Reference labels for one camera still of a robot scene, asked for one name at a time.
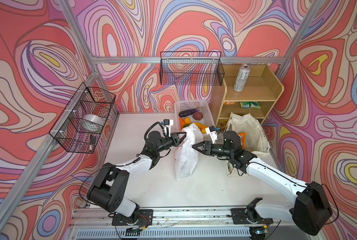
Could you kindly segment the white plastic grocery bag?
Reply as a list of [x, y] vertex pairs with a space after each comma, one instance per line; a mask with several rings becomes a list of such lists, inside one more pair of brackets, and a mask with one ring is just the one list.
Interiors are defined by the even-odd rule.
[[192, 146], [204, 140], [201, 130], [194, 123], [184, 127], [183, 131], [187, 135], [174, 152], [174, 169], [177, 181], [193, 174], [199, 160], [199, 153]]

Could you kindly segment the cream canvas tote bag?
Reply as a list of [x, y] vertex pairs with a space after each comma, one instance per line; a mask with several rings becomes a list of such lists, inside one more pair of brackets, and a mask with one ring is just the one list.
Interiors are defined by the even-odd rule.
[[260, 122], [251, 114], [243, 116], [231, 113], [226, 126], [226, 131], [234, 131], [237, 134], [246, 133], [245, 150], [252, 152], [262, 160], [270, 154], [270, 144]]

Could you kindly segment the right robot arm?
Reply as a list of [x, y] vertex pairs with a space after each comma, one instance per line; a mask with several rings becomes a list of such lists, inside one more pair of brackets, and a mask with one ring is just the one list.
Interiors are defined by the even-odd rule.
[[224, 132], [222, 144], [214, 140], [192, 146], [205, 155], [227, 160], [238, 171], [255, 177], [282, 194], [288, 202], [263, 202], [255, 198], [247, 206], [241, 218], [250, 223], [277, 219], [294, 223], [303, 232], [316, 236], [329, 220], [333, 210], [323, 184], [297, 180], [265, 163], [257, 155], [245, 150], [241, 137], [234, 131]]

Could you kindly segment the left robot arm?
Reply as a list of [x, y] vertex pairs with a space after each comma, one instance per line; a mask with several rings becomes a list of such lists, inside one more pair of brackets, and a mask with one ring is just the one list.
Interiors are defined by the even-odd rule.
[[124, 196], [129, 178], [154, 168], [163, 151], [178, 147], [186, 132], [171, 132], [172, 120], [153, 123], [143, 136], [144, 147], [133, 160], [123, 164], [106, 163], [98, 170], [86, 193], [86, 201], [106, 210], [110, 217], [122, 217], [127, 225], [135, 225], [141, 218], [139, 205]]

